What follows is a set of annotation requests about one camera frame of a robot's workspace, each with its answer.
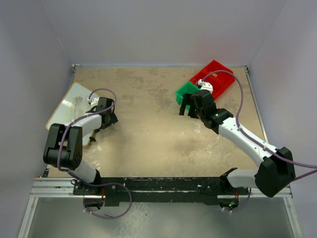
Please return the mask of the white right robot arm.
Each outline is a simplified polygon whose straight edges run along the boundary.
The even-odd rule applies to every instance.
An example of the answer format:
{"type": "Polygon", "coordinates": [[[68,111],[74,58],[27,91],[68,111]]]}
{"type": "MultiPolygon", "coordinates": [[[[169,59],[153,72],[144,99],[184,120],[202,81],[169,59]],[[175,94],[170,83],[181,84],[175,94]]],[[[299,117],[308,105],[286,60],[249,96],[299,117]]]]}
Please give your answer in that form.
{"type": "Polygon", "coordinates": [[[208,90],[185,93],[179,110],[184,115],[200,119],[204,126],[228,139],[241,149],[258,167],[256,170],[233,169],[220,182],[221,190],[232,194],[237,188],[257,188],[267,197],[274,197],[296,178],[292,153],[286,147],[277,147],[262,141],[226,109],[216,107],[208,90]]]}

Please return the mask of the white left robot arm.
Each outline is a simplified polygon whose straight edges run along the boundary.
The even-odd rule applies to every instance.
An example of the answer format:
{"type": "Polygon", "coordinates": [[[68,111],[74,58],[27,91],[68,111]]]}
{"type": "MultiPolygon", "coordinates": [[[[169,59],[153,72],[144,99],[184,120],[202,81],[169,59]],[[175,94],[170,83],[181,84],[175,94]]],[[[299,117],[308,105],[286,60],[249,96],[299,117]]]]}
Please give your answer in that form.
{"type": "Polygon", "coordinates": [[[118,119],[114,112],[114,99],[95,97],[89,99],[89,105],[90,110],[73,122],[50,126],[43,161],[81,180],[90,194],[97,194],[102,189],[100,172],[83,159],[82,138],[110,127],[118,119]]]}

